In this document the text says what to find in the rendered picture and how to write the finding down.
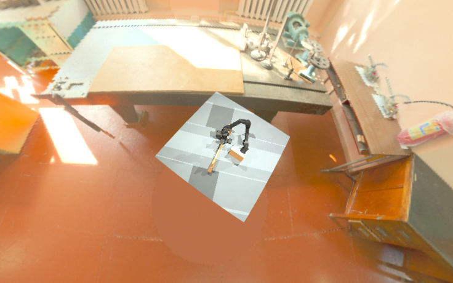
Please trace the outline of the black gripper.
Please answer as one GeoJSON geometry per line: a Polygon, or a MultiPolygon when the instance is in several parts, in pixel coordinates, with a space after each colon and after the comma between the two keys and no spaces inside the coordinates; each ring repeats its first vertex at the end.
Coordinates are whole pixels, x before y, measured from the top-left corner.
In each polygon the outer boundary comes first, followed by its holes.
{"type": "MultiPolygon", "coordinates": [[[[223,138],[223,137],[216,137],[216,138],[221,140],[221,138],[223,138]]],[[[232,139],[230,139],[230,138],[229,139],[228,138],[223,138],[223,139],[226,139],[228,144],[231,144],[231,142],[232,142],[232,139]]]]}

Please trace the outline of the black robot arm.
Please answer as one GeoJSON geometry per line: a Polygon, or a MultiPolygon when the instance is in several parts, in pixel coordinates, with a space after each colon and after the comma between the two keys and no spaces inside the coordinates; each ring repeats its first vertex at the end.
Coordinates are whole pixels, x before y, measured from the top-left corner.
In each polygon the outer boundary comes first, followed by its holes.
{"type": "MultiPolygon", "coordinates": [[[[231,128],[235,127],[236,125],[240,124],[240,123],[246,125],[245,139],[243,140],[243,147],[240,150],[240,152],[245,154],[249,150],[249,148],[248,148],[249,147],[248,139],[249,139],[249,129],[251,127],[251,121],[249,119],[239,119],[239,120],[235,121],[234,123],[232,123],[230,125],[224,126],[222,131],[217,130],[216,137],[221,137],[222,136],[223,138],[227,138],[227,136],[230,136],[230,133],[228,133],[228,131],[231,128]]],[[[221,138],[221,140],[220,140],[221,144],[225,144],[226,143],[226,139],[223,139],[223,138],[221,138]]]]}

